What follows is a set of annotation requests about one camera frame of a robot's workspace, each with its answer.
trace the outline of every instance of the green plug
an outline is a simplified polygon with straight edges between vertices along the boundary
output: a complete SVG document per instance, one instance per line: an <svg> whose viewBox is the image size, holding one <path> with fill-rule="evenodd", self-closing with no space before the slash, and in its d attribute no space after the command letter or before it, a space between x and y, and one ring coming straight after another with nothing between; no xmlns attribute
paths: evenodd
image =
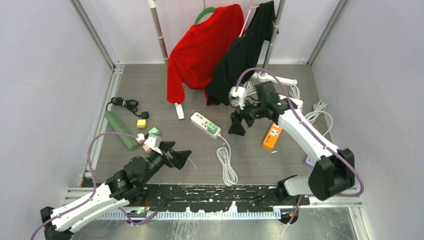
<svg viewBox="0 0 424 240"><path fill-rule="evenodd" d="M214 123L209 122L209 123L207 124L207 130L208 130L211 134L215 134L215 133L217 132L217 126L216 126Z"/></svg>

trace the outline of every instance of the socket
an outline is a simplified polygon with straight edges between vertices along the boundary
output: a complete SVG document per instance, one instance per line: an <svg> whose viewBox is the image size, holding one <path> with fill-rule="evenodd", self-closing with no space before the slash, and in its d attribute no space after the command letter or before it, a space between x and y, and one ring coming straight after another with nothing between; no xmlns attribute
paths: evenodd
<svg viewBox="0 0 424 240"><path fill-rule="evenodd" d="M198 126L205 133L207 133L212 138L216 139L218 134L221 133L221 128L217 126L215 123L211 122L209 119L204 117L202 114L195 112L193 116L190 117L191 122L194 125Z"/></svg>

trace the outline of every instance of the white power strip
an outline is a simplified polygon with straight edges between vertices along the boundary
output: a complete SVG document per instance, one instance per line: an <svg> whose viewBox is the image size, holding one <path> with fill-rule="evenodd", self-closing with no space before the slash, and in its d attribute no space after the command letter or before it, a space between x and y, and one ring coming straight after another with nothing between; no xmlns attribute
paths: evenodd
<svg viewBox="0 0 424 240"><path fill-rule="evenodd" d="M190 119L191 122L202 129L203 132L207 133L214 139L220 137L228 146L228 149L225 147L218 148L216 150L216 157L222 165L222 180L224 184L227 186L237 184L239 178L237 177L234 169L231 167L231 146L228 141L223 136L221 136L221 128L198 112L195 112L193 116L190 117Z"/></svg>
<svg viewBox="0 0 424 240"><path fill-rule="evenodd" d="M191 122L194 123L194 125L198 126L200 129L202 129L205 133L207 133L214 139L216 139L221 133L221 128L219 126L217 126L215 123L211 122L198 112L195 112L193 116L190 117L190 119Z"/></svg>

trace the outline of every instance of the red shirt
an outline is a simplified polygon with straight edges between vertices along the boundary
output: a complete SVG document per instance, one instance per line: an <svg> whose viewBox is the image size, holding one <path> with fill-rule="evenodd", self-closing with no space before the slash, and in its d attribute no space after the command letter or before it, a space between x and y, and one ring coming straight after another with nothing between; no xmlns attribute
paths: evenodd
<svg viewBox="0 0 424 240"><path fill-rule="evenodd" d="M184 101L183 83L190 89L205 90L243 23L242 8L233 4L217 7L209 19L190 27L168 59L168 102Z"/></svg>

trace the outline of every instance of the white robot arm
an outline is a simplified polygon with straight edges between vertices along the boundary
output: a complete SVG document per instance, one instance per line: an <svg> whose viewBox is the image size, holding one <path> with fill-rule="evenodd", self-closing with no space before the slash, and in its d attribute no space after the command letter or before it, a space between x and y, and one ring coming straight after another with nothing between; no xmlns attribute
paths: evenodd
<svg viewBox="0 0 424 240"><path fill-rule="evenodd" d="M141 205L147 194L144 188L147 181L164 165L180 170L192 153L174 151L174 141L161 141L155 134L149 134L145 143L152 149L148 157L133 157L93 192L59 208L41 209L45 239L70 240L82 227L111 210Z"/></svg>
<svg viewBox="0 0 424 240"><path fill-rule="evenodd" d="M276 92L272 82L260 83L255 88L259 103L239 101L239 106L230 116L232 124L228 133L244 136L246 131L241 124L242 120L245 120L250 128L255 119L268 118L289 133L314 163L310 176L295 175L278 182L277 194L280 198L314 195L324 201L355 184L353 172L334 154L342 156L354 167L355 158L349 149L340 150L323 137L305 119L295 101L292 102L295 109L290 108L287 98ZM230 96L243 99L243 88L234 87Z"/></svg>

